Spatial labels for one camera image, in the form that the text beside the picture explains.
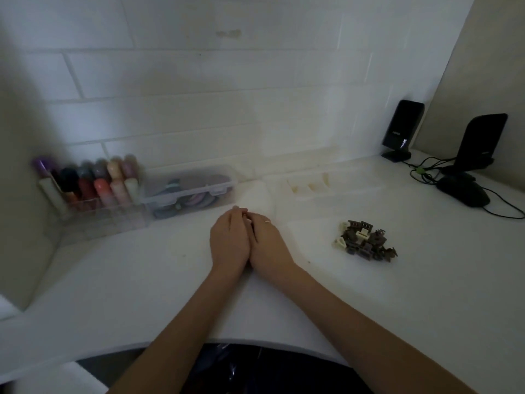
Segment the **person's right hand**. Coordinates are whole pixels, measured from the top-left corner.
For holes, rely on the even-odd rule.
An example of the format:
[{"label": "person's right hand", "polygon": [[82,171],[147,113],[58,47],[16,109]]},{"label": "person's right hand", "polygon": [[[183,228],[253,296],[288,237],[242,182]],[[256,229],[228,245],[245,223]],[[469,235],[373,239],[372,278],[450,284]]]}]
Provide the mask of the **person's right hand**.
[{"label": "person's right hand", "polygon": [[278,286],[295,267],[290,251],[279,230],[269,218],[257,213],[247,212],[252,220],[244,219],[250,240],[250,264],[253,269],[273,285]]}]

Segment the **white desk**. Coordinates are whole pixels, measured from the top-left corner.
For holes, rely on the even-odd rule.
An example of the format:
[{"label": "white desk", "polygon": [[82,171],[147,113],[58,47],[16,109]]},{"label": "white desk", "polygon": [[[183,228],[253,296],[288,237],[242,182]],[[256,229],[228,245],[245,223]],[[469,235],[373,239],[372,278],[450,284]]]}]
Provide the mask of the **white desk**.
[{"label": "white desk", "polygon": [[[379,157],[347,165],[369,169],[383,189],[339,204],[338,215],[282,227],[296,262],[477,391],[525,392],[525,222],[469,209],[412,180],[405,165]],[[525,207],[522,193],[480,180]],[[495,211],[509,212],[497,202]],[[238,203],[272,214],[263,182],[241,185]],[[332,248],[342,209],[344,218],[385,229],[399,258],[366,262]],[[0,323],[0,382],[151,342],[209,271],[208,230],[223,211],[61,248],[42,294],[23,315]],[[253,273],[245,274],[211,341],[343,362],[294,304]]]}]

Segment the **person's left hand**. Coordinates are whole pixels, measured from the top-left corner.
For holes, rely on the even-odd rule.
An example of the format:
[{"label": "person's left hand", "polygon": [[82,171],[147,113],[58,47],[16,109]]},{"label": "person's left hand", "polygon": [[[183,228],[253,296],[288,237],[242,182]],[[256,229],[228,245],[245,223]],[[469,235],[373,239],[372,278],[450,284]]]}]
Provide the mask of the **person's left hand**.
[{"label": "person's left hand", "polygon": [[217,219],[209,235],[213,269],[241,273],[250,257],[250,242],[243,213],[248,210],[234,206]]}]

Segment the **white brick wall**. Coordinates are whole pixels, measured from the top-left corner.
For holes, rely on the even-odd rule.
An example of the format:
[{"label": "white brick wall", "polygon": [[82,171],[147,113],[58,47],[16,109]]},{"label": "white brick wall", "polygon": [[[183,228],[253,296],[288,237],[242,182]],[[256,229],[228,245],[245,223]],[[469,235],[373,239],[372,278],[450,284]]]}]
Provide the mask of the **white brick wall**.
[{"label": "white brick wall", "polygon": [[400,99],[432,99],[472,2],[0,0],[0,19],[61,160],[235,157],[252,178],[377,153]]}]

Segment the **hand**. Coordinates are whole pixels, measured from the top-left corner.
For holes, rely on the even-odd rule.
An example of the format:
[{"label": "hand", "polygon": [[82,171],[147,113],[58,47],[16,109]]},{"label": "hand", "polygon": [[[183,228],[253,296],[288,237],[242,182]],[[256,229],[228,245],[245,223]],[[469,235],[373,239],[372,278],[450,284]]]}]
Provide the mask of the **hand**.
[{"label": "hand", "polygon": [[234,206],[217,219],[209,233],[213,270],[242,273],[250,256],[250,242],[243,222],[245,208]]},{"label": "hand", "polygon": [[250,239],[250,264],[263,278],[279,286],[286,275],[297,267],[279,230],[266,216],[247,212],[244,217]]}]

